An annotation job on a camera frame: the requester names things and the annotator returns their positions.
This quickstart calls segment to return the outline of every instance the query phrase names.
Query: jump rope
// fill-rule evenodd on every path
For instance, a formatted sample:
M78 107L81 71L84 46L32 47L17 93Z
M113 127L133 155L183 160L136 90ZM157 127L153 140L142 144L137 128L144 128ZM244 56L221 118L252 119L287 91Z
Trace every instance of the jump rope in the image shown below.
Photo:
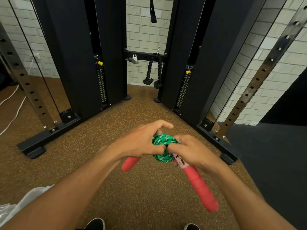
M152 143L154 145L169 145L170 143L178 143L176 139L167 134L158 134L153 137ZM216 212L219 209L219 204L216 201L214 195L207 187L205 181L198 173L197 169L186 163L179 155L173 153L170 154L166 150L162 155L153 156L157 161L160 162L171 162L173 158L176 159L180 168L185 172L188 177L191 185L196 191L199 199L201 200L204 207L210 212ZM122 170L128 172L132 167L140 160L140 158L128 157L125 162L122 164Z

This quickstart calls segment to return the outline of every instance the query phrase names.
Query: green rope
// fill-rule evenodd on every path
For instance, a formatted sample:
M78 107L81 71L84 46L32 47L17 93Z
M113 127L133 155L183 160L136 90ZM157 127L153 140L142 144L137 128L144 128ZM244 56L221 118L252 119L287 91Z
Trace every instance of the green rope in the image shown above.
M178 143L178 142L176 141L176 139L174 137L172 137L170 135L158 134L158 135L153 136L152 143L154 145L160 145L160 144L168 145L170 143ZM164 163L170 162L174 158L173 155L171 153L168 153L166 150L164 151L164 153L162 155L153 155L153 157L157 161L161 161L161 162L164 162Z

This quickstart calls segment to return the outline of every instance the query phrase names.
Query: person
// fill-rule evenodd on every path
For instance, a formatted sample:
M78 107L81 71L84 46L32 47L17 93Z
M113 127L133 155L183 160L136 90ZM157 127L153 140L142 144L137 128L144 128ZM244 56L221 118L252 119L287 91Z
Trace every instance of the person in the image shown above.
M200 141L190 135L176 135L180 144L153 145L154 134L162 134L162 127L171 123L157 120L140 125L109 145L103 146L91 159L61 179L51 189L27 205L2 230L8 229L74 229L91 198L107 175L126 156L142 157L177 153L187 163L209 174L226 198L241 229L295 229L249 189L235 173ZM84 229L105 230L100 218L92 220ZM199 229L187 224L185 230Z

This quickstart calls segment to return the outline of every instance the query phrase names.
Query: black shoe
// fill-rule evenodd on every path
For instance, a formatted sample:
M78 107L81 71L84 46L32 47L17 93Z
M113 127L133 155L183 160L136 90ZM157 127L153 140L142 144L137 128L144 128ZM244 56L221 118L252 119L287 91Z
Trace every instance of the black shoe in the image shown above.
M106 225L103 219L94 218L85 226L84 230L106 230Z
M183 230L200 230L196 224L187 224Z

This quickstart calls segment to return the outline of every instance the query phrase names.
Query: person's left hand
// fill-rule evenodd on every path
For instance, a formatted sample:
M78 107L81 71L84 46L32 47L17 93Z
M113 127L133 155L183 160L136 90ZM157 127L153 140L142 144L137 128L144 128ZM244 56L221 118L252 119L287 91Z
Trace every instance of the person's left hand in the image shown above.
M165 145L153 145L155 134L163 134L161 127L172 129L174 126L164 120L157 120L149 124L141 124L132 131L122 135L107 150L116 153L118 159L124 156L142 157L144 155L163 154Z

